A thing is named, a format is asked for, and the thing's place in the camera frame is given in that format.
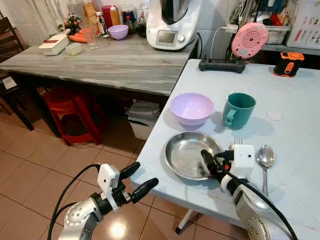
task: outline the orange and black tool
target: orange and black tool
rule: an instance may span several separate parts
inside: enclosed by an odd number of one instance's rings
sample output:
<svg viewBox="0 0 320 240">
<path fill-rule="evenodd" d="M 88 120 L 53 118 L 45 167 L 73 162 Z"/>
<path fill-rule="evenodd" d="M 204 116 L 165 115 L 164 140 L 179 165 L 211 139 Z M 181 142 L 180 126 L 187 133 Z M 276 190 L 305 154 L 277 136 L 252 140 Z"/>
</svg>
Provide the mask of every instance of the orange and black tool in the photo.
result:
<svg viewBox="0 0 320 240">
<path fill-rule="evenodd" d="M 280 60 L 273 69 L 273 74 L 282 77 L 294 78 L 305 56 L 298 52 L 280 53 Z"/>
</svg>

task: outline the pink device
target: pink device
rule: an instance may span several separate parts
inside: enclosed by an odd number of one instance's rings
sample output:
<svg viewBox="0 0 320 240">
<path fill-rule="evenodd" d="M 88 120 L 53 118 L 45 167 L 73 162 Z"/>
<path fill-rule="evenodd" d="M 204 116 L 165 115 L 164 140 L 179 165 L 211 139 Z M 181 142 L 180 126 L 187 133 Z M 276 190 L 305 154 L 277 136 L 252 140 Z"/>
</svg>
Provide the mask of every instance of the pink device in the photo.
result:
<svg viewBox="0 0 320 240">
<path fill-rule="evenodd" d="M 268 28 L 258 22 L 243 25 L 231 45 L 234 55 L 248 59 L 256 55 L 268 40 Z"/>
</svg>

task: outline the gray marble table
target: gray marble table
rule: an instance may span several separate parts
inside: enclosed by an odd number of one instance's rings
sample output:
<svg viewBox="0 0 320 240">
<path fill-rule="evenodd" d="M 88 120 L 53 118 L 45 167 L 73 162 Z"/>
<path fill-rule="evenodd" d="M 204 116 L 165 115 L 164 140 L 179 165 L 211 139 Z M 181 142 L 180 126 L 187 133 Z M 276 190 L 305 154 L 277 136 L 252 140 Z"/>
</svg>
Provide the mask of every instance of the gray marble table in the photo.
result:
<svg viewBox="0 0 320 240">
<path fill-rule="evenodd" d="M 95 50 L 82 44 L 76 56 L 65 50 L 44 56 L 33 46 L 0 63 L 0 70 L 169 96 L 196 40 L 180 51 L 157 50 L 136 34 L 120 41 L 99 37 L 97 44 Z"/>
</svg>

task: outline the kitchen counter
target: kitchen counter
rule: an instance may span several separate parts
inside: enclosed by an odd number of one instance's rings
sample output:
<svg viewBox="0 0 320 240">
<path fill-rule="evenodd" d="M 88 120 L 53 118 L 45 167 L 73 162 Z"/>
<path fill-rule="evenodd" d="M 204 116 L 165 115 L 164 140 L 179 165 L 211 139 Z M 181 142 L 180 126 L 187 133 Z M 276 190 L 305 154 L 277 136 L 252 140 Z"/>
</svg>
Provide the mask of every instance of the kitchen counter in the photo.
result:
<svg viewBox="0 0 320 240">
<path fill-rule="evenodd" d="M 204 132 L 223 149 L 234 143 L 253 145 L 255 151 L 267 144 L 275 153 L 275 165 L 267 172 L 269 198 L 286 216 L 300 240 L 320 239 L 320 71 L 300 68 L 295 78 L 273 75 L 274 66 L 248 64 L 243 73 L 200 71 L 200 60 L 186 64 L 137 161 L 132 175 L 134 187 L 158 178 L 152 194 L 185 208 L 242 226 L 232 198 L 215 179 L 194 181 L 174 174 L 165 162 L 166 142 L 185 130 Z M 247 93 L 256 100 L 248 123 L 239 130 L 226 128 L 222 111 L 232 92 Z M 202 126 L 183 127 L 170 110 L 174 97 L 195 92 L 208 96 L 215 112 Z M 267 113 L 282 116 L 272 120 Z M 248 180 L 262 187 L 263 170 L 254 163 Z"/>
<path fill-rule="evenodd" d="M 2 62 L 0 70 L 135 92 L 169 96 L 197 40 L 179 51 L 151 47 L 137 34 L 123 40 L 97 39 L 98 49 L 69 56 L 44 56 L 33 46 Z"/>
</svg>

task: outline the wooden chair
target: wooden chair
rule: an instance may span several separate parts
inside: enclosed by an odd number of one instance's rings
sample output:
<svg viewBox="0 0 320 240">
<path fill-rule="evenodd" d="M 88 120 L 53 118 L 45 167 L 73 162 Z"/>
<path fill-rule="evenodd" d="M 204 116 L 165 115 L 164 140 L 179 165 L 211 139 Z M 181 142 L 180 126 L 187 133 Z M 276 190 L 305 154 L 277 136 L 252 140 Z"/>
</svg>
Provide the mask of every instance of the wooden chair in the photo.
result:
<svg viewBox="0 0 320 240">
<path fill-rule="evenodd" d="M 23 50 L 24 47 L 8 18 L 0 19 L 0 62 L 11 58 Z M 18 97 L 23 94 L 23 91 L 15 84 L 14 80 L 9 77 L 8 73 L 0 72 L 0 97 L 12 108 L 12 111 L 19 117 L 24 125 L 32 131 L 34 129 L 33 125 L 18 108 L 19 105 L 23 110 L 26 110 L 18 99 Z M 3 82 L 4 80 L 12 81 L 9 82 L 9 85 L 12 87 L 7 88 Z"/>
</svg>

